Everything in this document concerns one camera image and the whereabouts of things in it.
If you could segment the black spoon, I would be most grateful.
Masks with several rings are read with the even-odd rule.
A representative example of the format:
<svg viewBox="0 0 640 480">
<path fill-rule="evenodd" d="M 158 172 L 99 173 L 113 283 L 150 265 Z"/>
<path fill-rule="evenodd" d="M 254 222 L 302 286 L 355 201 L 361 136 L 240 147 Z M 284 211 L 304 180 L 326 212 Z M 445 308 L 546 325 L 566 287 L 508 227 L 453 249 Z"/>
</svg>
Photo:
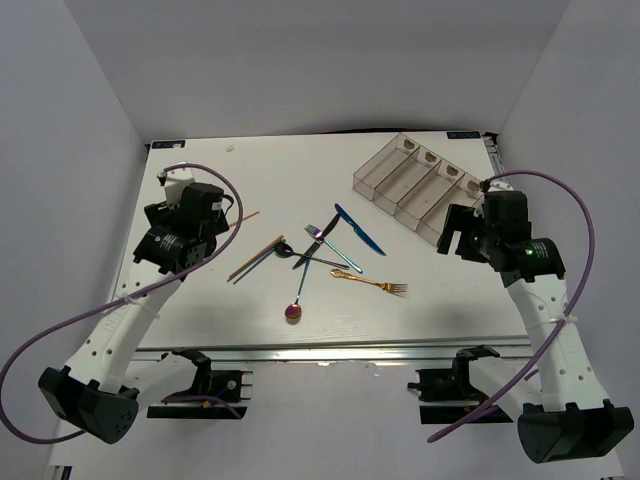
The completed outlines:
<svg viewBox="0 0 640 480">
<path fill-rule="evenodd" d="M 278 242 L 275 245 L 274 250 L 275 250 L 275 253 L 281 258 L 298 257 L 298 258 L 303 259 L 303 260 L 315 261 L 315 262 L 322 263 L 322 264 L 325 264 L 325 265 L 329 265 L 331 267 L 342 269 L 342 270 L 349 270 L 350 269 L 350 267 L 348 265 L 345 265 L 345 264 L 336 263 L 336 262 L 323 260 L 323 259 L 318 259 L 318 258 L 314 258 L 314 257 L 309 256 L 309 255 L 303 255 L 303 254 L 297 253 L 292 249 L 292 247 L 290 245 L 288 245 L 286 242 L 283 242 L 283 241 Z"/>
</svg>

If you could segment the blue knife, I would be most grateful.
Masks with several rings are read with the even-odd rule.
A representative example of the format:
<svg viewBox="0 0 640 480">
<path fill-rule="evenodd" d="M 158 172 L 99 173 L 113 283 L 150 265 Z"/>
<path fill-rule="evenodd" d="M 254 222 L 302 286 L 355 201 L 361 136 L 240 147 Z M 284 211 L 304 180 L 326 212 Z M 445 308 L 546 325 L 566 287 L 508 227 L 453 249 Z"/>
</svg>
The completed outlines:
<svg viewBox="0 0 640 480">
<path fill-rule="evenodd" d="M 353 229 L 356 236 L 362 240 L 369 248 L 381 256 L 386 253 L 382 248 L 362 229 L 362 227 L 341 207 L 338 203 L 334 204 L 336 213 Z"/>
</svg>

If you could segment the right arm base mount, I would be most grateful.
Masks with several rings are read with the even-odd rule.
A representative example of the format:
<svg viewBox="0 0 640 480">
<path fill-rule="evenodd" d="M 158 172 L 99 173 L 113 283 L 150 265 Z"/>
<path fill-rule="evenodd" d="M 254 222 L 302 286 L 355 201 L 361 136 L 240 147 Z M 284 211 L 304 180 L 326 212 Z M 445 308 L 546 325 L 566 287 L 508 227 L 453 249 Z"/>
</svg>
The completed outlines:
<svg viewBox="0 0 640 480">
<path fill-rule="evenodd" d="M 489 396 L 474 388 L 469 381 L 469 363 L 486 357 L 499 358 L 493 348 L 481 345 L 459 350 L 449 368 L 417 370 L 417 380 L 407 389 L 416 393 L 422 425 L 448 425 L 462 419 Z"/>
</svg>

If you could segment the thin orange chopstick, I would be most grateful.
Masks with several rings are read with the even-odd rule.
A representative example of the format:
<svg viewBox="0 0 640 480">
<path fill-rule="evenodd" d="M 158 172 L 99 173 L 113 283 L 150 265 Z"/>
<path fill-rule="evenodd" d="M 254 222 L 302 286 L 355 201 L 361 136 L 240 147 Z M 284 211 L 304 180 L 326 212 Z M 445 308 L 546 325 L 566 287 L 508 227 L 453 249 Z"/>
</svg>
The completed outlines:
<svg viewBox="0 0 640 480">
<path fill-rule="evenodd" d="M 234 222 L 230 223 L 230 224 L 229 224 L 229 227 L 230 227 L 230 228 L 231 228 L 231 227 L 234 227 L 234 226 L 235 226 L 235 225 L 237 225 L 238 223 L 242 223 L 242 222 L 244 222 L 244 221 L 246 221 L 246 220 L 248 220 L 248 219 L 250 219 L 250 218 L 252 218 L 252 217 L 255 217 L 255 216 L 259 215 L 260 213 L 261 213 L 260 211 L 255 211 L 255 212 L 253 212 L 253 213 L 250 213 L 250 214 L 248 214 L 248 215 L 244 216 L 240 221 L 234 221 Z"/>
</svg>

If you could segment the iridescent rainbow fork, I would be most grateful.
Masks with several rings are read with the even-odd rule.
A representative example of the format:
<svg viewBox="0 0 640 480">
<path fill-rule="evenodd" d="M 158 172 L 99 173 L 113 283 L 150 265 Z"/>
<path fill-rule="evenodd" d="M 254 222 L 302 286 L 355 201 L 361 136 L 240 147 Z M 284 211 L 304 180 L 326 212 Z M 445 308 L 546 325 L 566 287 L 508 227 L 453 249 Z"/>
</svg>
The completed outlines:
<svg viewBox="0 0 640 480">
<path fill-rule="evenodd" d="M 312 236 L 314 239 L 318 239 L 321 234 L 322 231 L 320 229 L 318 229 L 317 227 L 315 227 L 314 225 L 307 225 L 305 227 L 305 231 Z M 351 260 L 348 256 L 346 256 L 344 253 L 342 253 L 338 248 L 336 248 L 331 242 L 329 242 L 328 240 L 322 240 L 322 243 L 325 244 L 327 247 L 329 247 L 331 250 L 333 250 L 341 259 L 343 259 L 344 261 L 347 262 L 347 264 L 354 269 L 357 273 L 362 274 L 363 270 L 362 268 L 357 265 L 353 260 Z"/>
</svg>

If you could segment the gold fork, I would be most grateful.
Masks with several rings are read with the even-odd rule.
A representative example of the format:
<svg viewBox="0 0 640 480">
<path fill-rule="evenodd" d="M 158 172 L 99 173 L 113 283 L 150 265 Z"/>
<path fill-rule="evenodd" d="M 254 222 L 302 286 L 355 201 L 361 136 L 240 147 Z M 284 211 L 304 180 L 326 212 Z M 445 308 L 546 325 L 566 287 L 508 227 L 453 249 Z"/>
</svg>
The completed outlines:
<svg viewBox="0 0 640 480">
<path fill-rule="evenodd" d="M 407 284 L 376 282 L 373 280 L 359 277 L 357 275 L 349 274 L 341 269 L 332 269 L 330 271 L 330 274 L 333 278 L 336 278 L 336 279 L 344 279 L 344 280 L 355 281 L 355 282 L 375 286 L 381 289 L 382 291 L 384 291 L 385 293 L 388 293 L 391 295 L 403 296 L 408 292 Z"/>
</svg>

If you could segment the black knife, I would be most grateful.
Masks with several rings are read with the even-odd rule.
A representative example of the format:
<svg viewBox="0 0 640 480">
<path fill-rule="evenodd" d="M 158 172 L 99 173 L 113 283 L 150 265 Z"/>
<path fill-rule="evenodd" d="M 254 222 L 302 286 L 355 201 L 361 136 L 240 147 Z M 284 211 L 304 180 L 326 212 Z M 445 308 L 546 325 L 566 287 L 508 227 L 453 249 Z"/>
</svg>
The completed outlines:
<svg viewBox="0 0 640 480">
<path fill-rule="evenodd" d="M 335 214 L 330 223 L 323 229 L 316 233 L 312 233 L 311 236 L 314 240 L 312 245 L 302 254 L 302 256 L 298 259 L 298 261 L 292 267 L 293 270 L 303 266 L 309 258 L 311 258 L 315 252 L 320 248 L 321 244 L 324 241 L 324 238 L 335 228 L 340 220 L 340 215 L 338 213 Z"/>
</svg>

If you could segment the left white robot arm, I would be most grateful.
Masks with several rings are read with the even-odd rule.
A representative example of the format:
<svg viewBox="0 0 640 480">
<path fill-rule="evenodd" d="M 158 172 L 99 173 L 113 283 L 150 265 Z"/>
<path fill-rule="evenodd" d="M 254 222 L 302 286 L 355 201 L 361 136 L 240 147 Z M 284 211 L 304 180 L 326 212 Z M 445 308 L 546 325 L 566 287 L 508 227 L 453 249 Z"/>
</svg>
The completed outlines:
<svg viewBox="0 0 640 480">
<path fill-rule="evenodd" d="M 211 361 L 193 349 L 178 348 L 136 374 L 126 372 L 160 309 L 182 283 L 176 280 L 138 298 L 132 293 L 214 252 L 217 235 L 229 229 L 222 209 L 227 197 L 217 186 L 188 181 L 179 196 L 145 207 L 150 228 L 121 288 L 123 305 L 98 322 L 62 368 L 47 368 L 39 378 L 39 389 L 60 419 L 114 444 L 148 406 L 173 395 L 199 399 L 209 393 Z"/>
</svg>

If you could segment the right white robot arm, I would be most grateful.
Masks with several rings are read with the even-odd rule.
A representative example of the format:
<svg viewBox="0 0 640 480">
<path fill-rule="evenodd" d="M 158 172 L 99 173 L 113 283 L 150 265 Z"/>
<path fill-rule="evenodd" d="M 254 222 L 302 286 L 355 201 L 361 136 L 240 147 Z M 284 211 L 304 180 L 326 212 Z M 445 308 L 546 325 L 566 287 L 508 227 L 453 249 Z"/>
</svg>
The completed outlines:
<svg viewBox="0 0 640 480">
<path fill-rule="evenodd" d="M 521 192 L 489 192 L 478 207 L 449 206 L 438 252 L 447 253 L 458 235 L 456 255 L 499 273 L 534 350 L 527 366 L 540 381 L 534 387 L 481 346 L 456 354 L 452 388 L 466 399 L 485 395 L 473 419 L 493 405 L 507 414 L 536 464 L 603 457 L 633 430 L 634 419 L 629 408 L 612 403 L 586 355 L 568 313 L 566 270 L 555 243 L 531 231 Z"/>
</svg>

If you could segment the blue-handled rainbow spoon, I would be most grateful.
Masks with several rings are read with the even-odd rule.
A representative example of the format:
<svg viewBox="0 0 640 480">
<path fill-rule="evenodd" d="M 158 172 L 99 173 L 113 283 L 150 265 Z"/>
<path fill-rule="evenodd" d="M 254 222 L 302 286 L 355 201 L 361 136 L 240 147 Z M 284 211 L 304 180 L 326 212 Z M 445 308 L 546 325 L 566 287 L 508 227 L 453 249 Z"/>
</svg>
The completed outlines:
<svg viewBox="0 0 640 480">
<path fill-rule="evenodd" d="M 302 307 L 300 305 L 300 299 L 302 295 L 302 290 L 304 288 L 305 280 L 307 277 L 307 273 L 309 270 L 310 261 L 306 260 L 304 264 L 304 270 L 300 279 L 300 283 L 297 289 L 295 300 L 286 307 L 284 314 L 287 320 L 297 320 L 301 317 Z"/>
</svg>

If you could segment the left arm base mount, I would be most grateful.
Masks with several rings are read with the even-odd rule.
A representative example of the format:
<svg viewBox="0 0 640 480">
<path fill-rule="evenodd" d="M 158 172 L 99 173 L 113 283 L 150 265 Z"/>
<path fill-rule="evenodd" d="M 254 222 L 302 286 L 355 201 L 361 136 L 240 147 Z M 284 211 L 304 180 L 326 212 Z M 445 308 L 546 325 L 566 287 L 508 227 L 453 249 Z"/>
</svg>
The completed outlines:
<svg viewBox="0 0 640 480">
<path fill-rule="evenodd" d="M 168 400 L 149 406 L 149 419 L 241 420 L 251 399 L 253 373 L 242 370 L 215 370 L 204 353 L 188 348 L 171 351 L 188 360 L 196 369 L 191 386 L 173 393 Z"/>
</svg>

